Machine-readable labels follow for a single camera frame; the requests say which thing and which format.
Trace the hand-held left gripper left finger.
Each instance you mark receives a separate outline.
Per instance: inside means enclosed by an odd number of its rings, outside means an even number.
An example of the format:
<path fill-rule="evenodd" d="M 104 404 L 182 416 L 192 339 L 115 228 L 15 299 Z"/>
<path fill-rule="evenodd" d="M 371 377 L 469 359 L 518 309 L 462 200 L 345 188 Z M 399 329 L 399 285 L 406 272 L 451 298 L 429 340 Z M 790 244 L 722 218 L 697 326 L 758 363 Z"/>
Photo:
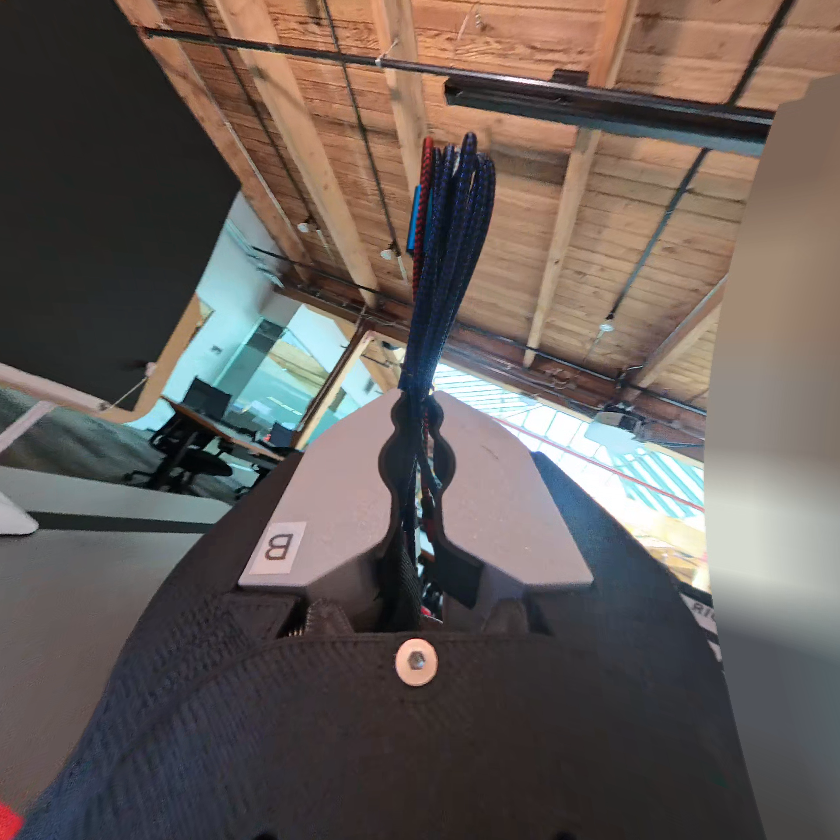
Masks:
<path fill-rule="evenodd" d="M 418 629 L 421 596 L 384 457 L 398 439 L 393 389 L 332 425 L 298 466 L 238 578 L 246 592 L 338 603 L 364 632 Z"/>

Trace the wooden office desk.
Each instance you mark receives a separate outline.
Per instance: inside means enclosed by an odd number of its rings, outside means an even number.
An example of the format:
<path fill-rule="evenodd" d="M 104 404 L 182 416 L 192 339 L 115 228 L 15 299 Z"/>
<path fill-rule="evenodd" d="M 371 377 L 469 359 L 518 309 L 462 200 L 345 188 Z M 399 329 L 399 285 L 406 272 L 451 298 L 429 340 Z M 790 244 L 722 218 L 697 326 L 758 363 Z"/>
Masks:
<path fill-rule="evenodd" d="M 194 424 L 209 430 L 209 433 L 213 435 L 213 440 L 206 447 L 206 451 L 221 457 L 223 460 L 225 460 L 224 457 L 226 455 L 229 455 L 246 460 L 251 464 L 252 470 L 256 474 L 255 481 L 252 486 L 239 488 L 237 490 L 237 498 L 241 498 L 252 489 L 255 489 L 284 459 L 300 453 L 291 446 L 276 447 L 265 442 L 260 443 L 248 437 L 242 430 L 218 423 L 209 417 L 184 407 L 169 397 L 164 397 L 164 402 L 174 412 L 167 423 L 174 417 L 177 422 Z"/>

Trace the black office chair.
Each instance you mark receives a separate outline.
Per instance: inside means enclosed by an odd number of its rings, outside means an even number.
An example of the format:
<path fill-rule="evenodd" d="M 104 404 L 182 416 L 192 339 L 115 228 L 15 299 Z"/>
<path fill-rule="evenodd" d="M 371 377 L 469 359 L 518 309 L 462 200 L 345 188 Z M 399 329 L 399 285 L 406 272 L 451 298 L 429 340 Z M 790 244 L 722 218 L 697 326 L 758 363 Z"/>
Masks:
<path fill-rule="evenodd" d="M 233 469 L 228 462 L 206 450 L 213 439 L 204 427 L 177 422 L 173 417 L 154 431 L 149 440 L 150 446 L 163 455 L 159 466 L 152 472 L 132 470 L 121 480 L 131 483 L 145 478 L 145 489 L 191 494 L 197 477 L 231 477 Z"/>

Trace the white ceiling device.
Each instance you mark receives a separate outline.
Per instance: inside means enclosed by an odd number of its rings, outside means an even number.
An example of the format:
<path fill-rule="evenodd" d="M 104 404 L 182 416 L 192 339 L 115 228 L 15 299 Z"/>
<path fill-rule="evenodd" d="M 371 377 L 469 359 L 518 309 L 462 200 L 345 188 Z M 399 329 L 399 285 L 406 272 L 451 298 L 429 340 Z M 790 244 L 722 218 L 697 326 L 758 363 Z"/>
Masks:
<path fill-rule="evenodd" d="M 586 425 L 584 438 L 613 455 L 630 455 L 645 444 L 645 420 L 627 407 L 607 406 Z"/>

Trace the black panel with wooden rim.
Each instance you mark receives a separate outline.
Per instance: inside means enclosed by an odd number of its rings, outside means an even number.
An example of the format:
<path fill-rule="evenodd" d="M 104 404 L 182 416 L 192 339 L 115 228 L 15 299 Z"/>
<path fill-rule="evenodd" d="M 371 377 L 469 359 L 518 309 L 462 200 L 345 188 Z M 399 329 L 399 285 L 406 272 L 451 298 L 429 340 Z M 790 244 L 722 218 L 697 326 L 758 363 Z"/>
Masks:
<path fill-rule="evenodd" d="M 238 178 L 114 2 L 2 2 L 2 363 L 139 400 Z"/>

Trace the black ceiling light rail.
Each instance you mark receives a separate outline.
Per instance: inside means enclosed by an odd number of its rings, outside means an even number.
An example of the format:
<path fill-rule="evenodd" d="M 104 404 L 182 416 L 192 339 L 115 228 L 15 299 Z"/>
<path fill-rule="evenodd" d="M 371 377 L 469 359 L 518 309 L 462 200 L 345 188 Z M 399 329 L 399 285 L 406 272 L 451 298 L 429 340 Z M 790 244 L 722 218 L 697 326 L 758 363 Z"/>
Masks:
<path fill-rule="evenodd" d="M 444 81 L 449 107 L 599 130 L 636 139 L 662 140 L 711 151 L 759 157 L 776 113 L 588 85 L 454 69 L 405 59 L 357 56 L 185 30 L 140 26 L 142 35 L 195 46 L 293 57 L 344 67 L 392 70 Z"/>

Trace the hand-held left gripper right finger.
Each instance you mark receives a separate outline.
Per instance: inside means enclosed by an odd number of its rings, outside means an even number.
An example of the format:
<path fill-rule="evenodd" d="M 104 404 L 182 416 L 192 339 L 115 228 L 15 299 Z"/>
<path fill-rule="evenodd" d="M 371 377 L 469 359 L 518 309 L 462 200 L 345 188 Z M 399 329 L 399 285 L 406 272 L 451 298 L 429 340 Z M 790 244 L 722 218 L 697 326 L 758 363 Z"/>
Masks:
<path fill-rule="evenodd" d="M 475 631 L 502 601 L 592 586 L 594 576 L 532 451 L 452 395 L 429 399 L 434 441 L 434 564 L 444 624 Z"/>

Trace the white panel stand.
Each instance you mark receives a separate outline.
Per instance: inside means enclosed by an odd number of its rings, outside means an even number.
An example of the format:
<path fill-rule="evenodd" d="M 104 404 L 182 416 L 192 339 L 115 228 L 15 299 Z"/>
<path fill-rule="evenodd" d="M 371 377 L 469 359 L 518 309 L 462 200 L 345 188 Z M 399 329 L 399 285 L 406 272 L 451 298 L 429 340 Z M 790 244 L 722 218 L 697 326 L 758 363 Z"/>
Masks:
<path fill-rule="evenodd" d="M 87 414 L 97 415 L 107 411 L 111 405 L 99 397 L 80 392 L 67 385 L 25 373 L 8 364 L 1 364 L 1 385 L 25 393 L 35 399 L 21 417 L 13 421 L 1 433 L 1 451 L 4 452 L 32 426 L 51 413 L 56 407 L 63 406 Z M 24 509 L 1 495 L 1 534 L 3 536 L 28 536 L 39 528 L 37 521 Z"/>

